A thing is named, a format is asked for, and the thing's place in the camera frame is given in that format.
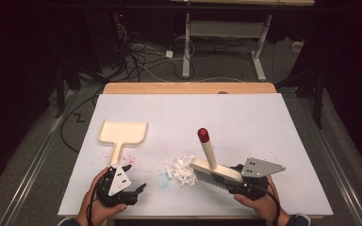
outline shredded paper pile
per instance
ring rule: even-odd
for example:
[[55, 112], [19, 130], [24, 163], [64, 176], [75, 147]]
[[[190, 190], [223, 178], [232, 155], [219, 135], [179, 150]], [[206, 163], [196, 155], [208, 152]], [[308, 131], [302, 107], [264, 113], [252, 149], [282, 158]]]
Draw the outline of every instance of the shredded paper pile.
[[193, 154], [181, 154], [180, 156], [176, 157], [167, 167], [167, 174], [169, 175], [170, 179], [180, 181], [180, 186], [195, 185], [196, 175], [193, 169], [189, 167], [189, 163], [193, 157]]

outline red handle end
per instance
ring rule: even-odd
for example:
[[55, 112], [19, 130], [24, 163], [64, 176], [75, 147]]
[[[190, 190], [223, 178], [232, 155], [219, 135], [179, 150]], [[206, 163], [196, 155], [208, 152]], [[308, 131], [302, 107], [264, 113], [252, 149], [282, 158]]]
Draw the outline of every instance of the red handle end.
[[207, 143], [210, 140], [208, 137], [208, 132], [205, 128], [200, 128], [198, 130], [198, 137], [201, 140], [201, 143]]

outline brush bristles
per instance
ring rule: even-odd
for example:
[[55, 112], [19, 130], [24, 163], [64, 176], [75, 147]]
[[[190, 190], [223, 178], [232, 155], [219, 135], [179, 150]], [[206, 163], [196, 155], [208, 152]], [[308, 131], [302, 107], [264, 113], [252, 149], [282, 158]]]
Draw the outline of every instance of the brush bristles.
[[226, 185], [225, 184], [221, 184], [221, 183], [218, 183], [216, 181], [214, 181], [213, 177], [209, 174], [206, 174], [204, 172], [201, 172], [197, 169], [194, 169], [193, 171], [195, 171], [195, 174], [196, 174], [196, 178], [198, 178], [199, 181], [204, 181], [208, 184], [211, 184], [213, 186], [218, 186], [222, 189], [227, 189]]

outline brush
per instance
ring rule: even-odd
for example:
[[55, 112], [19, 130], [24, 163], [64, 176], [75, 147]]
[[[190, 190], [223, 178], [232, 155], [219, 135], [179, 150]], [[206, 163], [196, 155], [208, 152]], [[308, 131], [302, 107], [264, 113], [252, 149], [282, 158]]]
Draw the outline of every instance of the brush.
[[189, 166], [193, 168], [198, 180], [208, 184], [228, 189], [227, 184], [241, 185], [243, 179], [239, 171], [217, 164], [216, 156], [213, 153], [210, 137], [205, 128], [198, 130], [198, 137], [205, 151], [207, 161], [200, 158], [193, 158]]

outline desk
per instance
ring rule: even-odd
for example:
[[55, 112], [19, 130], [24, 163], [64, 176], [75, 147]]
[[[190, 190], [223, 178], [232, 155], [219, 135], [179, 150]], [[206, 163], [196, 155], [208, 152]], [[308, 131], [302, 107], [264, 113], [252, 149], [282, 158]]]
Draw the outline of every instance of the desk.
[[[188, 4], [237, 4], [237, 5], [268, 5], [268, 6], [313, 6], [314, 0], [189, 0]], [[243, 22], [220, 22], [220, 21], [193, 21], [190, 13], [187, 13], [185, 49], [182, 76], [189, 78], [190, 54], [189, 43], [190, 36], [216, 36], [216, 37], [236, 37], [236, 38], [258, 38], [255, 51], [251, 52], [252, 62], [258, 81], [266, 81], [263, 68], [260, 63], [260, 54], [269, 31], [272, 15], [267, 15], [263, 23], [243, 23]]]
[[133, 165], [127, 174], [135, 186], [146, 183], [147, 187], [139, 202], [116, 218], [257, 218], [225, 190], [205, 183], [180, 187], [168, 179], [167, 162], [180, 154], [205, 159], [196, 136], [201, 127], [210, 133], [219, 164], [235, 166], [251, 156], [285, 165], [287, 170], [272, 178], [288, 213], [333, 214], [282, 96], [271, 84], [142, 83], [107, 84], [77, 157], [60, 216], [77, 214], [91, 179], [108, 165], [112, 147], [97, 138], [103, 120], [148, 122], [145, 140], [124, 148], [120, 162]]

